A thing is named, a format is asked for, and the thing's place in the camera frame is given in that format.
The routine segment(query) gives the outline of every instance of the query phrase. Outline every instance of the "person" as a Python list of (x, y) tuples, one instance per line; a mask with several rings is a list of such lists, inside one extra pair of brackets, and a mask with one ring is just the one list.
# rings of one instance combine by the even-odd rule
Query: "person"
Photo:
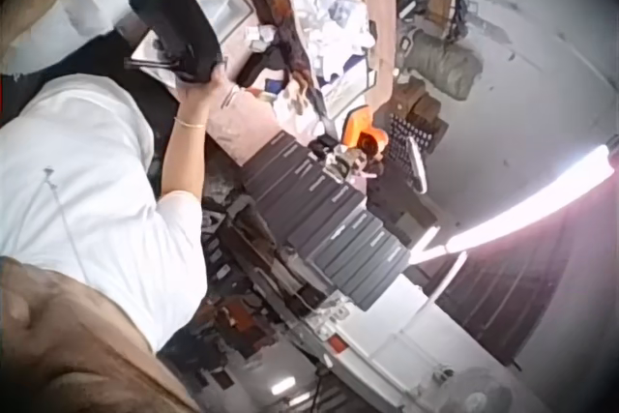
[[(2, 49), (55, 1), (6, 0)], [(0, 129), (0, 389), (11, 411), (198, 411), (155, 353), (206, 293), (206, 125), (233, 88), (218, 66), (210, 83), (178, 91), (159, 199), (146, 176), (153, 132), (106, 77), (54, 79)]]

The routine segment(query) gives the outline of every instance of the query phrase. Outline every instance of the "gold bracelet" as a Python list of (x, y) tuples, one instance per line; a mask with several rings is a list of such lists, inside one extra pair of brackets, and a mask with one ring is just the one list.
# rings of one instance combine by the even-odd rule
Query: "gold bracelet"
[(190, 125), (189, 123), (185, 123), (183, 120), (181, 120), (178, 117), (174, 117), (174, 121), (176, 123), (178, 123), (179, 125), (181, 125), (183, 128), (187, 128), (190, 130), (204, 130), (206, 129), (206, 125)]

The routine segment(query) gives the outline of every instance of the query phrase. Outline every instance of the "fan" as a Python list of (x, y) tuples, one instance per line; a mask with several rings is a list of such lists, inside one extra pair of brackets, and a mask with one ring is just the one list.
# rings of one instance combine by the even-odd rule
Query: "fan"
[(472, 368), (448, 379), (439, 389), (436, 413), (509, 413), (512, 390), (488, 369)]

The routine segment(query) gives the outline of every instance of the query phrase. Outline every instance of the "white t-shirt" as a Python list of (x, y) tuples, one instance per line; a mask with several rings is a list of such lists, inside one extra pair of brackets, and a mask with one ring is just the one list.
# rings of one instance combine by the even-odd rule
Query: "white t-shirt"
[(206, 293), (202, 210), (157, 201), (153, 134), (110, 79), (49, 82), (0, 130), (0, 255), (56, 271), (118, 305), (159, 350)]

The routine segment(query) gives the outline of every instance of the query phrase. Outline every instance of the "workbench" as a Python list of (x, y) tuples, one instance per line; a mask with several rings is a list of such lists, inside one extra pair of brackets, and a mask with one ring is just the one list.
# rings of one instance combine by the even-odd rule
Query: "workbench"
[[(393, 91), (393, 70), (396, 55), (396, 0), (366, 0), (370, 20), (376, 23), (378, 41), (370, 55), (370, 63), (378, 70), (377, 85), (371, 89), (367, 104), (376, 110), (387, 102)], [(221, 45), (228, 59), (228, 75), (234, 79), (251, 55), (245, 42), (245, 31), (259, 23), (250, 15)], [(307, 144), (307, 134), (298, 134), (290, 125), (283, 128)], [(282, 129), (268, 103), (246, 95), (226, 108), (213, 108), (208, 134), (228, 156), (239, 165), (245, 164), (257, 151)]]

